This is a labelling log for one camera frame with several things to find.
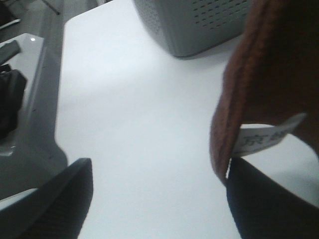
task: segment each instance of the speaker grille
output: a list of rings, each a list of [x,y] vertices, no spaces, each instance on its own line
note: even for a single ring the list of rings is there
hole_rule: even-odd
[[[155,0],[134,0],[144,24],[155,34],[160,31],[160,18],[155,6]]]
[[[244,18],[249,10],[247,0],[191,0],[194,23],[208,28],[217,29]]]

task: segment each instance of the white tag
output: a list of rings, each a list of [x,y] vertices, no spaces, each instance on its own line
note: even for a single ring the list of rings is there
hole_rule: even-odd
[[[257,153],[280,143],[306,117],[305,113],[292,116],[279,126],[265,128],[241,128],[232,157]]]

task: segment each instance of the black bag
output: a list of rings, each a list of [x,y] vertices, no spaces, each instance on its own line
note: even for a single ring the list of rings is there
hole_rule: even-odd
[[[21,108],[26,78],[8,65],[0,69],[0,139],[17,127],[17,112]]]

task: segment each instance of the gray device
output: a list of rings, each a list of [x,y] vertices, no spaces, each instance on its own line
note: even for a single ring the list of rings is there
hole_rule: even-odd
[[[200,53],[243,31],[250,0],[134,0],[150,35],[172,55]]]

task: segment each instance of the white table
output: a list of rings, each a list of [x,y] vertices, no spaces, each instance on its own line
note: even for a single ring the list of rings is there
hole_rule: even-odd
[[[95,187],[80,239],[240,238],[208,153],[222,72],[238,40],[174,58],[148,36],[130,0],[66,24],[56,140],[69,162],[92,158]],[[276,178],[293,172],[300,155],[316,165],[289,136],[245,158]],[[281,161],[274,169],[265,158]]]

